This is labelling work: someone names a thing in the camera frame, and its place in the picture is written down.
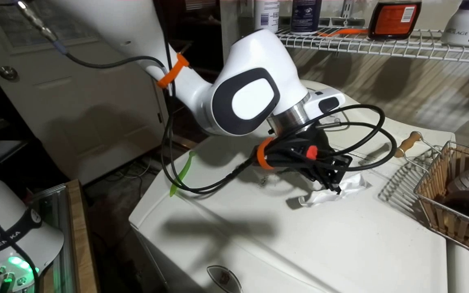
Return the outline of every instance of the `shelf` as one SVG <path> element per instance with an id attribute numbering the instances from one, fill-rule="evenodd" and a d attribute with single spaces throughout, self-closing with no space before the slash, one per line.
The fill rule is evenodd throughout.
<path id="1" fill-rule="evenodd" d="M 286 47 L 351 52 L 387 56 L 406 56 L 424 60 L 450 60 L 469 63 L 469 47 L 457 47 L 442 43 L 444 30 L 416 29 L 409 39 L 403 40 L 370 40 L 365 37 L 320 37 L 318 34 L 290 34 L 279 32 Z"/>

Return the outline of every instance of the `cabinet door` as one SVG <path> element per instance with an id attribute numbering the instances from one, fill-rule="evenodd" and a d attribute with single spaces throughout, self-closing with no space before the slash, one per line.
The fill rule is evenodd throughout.
<path id="1" fill-rule="evenodd" d="M 121 53 L 71 16 L 35 1 L 74 55 L 111 61 Z M 162 141 L 167 105 L 133 63 L 92 70 L 58 53 L 14 6 L 0 6 L 0 86 L 71 177 L 90 182 Z"/>

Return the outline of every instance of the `white table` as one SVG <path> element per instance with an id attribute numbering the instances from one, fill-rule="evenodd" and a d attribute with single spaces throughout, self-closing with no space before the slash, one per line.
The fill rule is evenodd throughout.
<path id="1" fill-rule="evenodd" d="M 351 113 L 356 117 L 375 120 L 375 113 Z M 388 120 L 387 130 L 400 141 L 413 130 L 435 144 L 455 139 L 453 133 L 396 120 Z M 247 138 L 201 143 L 186 182 L 206 185 L 224 177 L 266 133 L 263 126 Z M 339 148 L 357 135 L 359 130 L 331 133 L 331 143 Z M 383 143 L 378 136 L 357 156 Z M 427 148 L 418 143 L 409 156 Z M 188 154 L 180 157 L 178 167 L 186 159 Z M 307 193 L 295 175 L 266 175 L 251 167 L 212 198 L 191 201 L 170 196 L 170 182 L 159 174 L 131 214 L 131 224 L 147 239 L 162 275 L 176 291 L 220 291 L 207 266 L 225 265 L 247 293 L 447 293 L 452 286 L 447 240 L 378 198 L 388 177 L 404 162 L 391 159 L 364 172 L 374 185 L 362 193 L 302 209 L 286 203 Z"/>

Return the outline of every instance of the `wicker basket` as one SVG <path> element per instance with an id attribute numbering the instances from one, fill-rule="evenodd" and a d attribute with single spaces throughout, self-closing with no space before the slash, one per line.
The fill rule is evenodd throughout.
<path id="1" fill-rule="evenodd" d="M 469 216 L 437 201 L 447 196 L 447 183 L 468 167 L 469 148 L 447 143 L 416 193 L 431 229 L 469 249 Z"/>

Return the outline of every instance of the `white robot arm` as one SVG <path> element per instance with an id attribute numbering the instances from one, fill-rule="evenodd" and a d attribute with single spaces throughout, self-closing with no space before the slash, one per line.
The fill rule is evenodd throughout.
<path id="1" fill-rule="evenodd" d="M 176 68 L 181 68 L 176 70 L 178 74 L 173 79 L 175 96 L 190 107 L 209 133 L 247 135 L 269 117 L 279 131 L 281 126 L 289 126 L 292 122 L 300 123 L 323 113 L 318 104 L 304 100 L 318 100 L 326 96 L 310 96 L 310 91 L 300 83 L 287 48 L 271 30 L 256 30 L 240 39 L 232 47 L 219 79 L 211 84 L 193 68 L 183 66 L 183 56 L 167 45 L 154 0 L 51 1 L 95 27 L 126 55 L 150 55 L 160 60 L 165 68 L 154 61 L 141 61 L 154 78 L 162 81 L 170 70 L 175 73 Z M 36 26 L 43 26 L 43 34 L 58 42 L 49 27 L 35 19 L 27 1 L 19 1 L 19 4 Z M 344 102 L 343 92 L 331 97 L 338 100 L 338 105 Z"/>

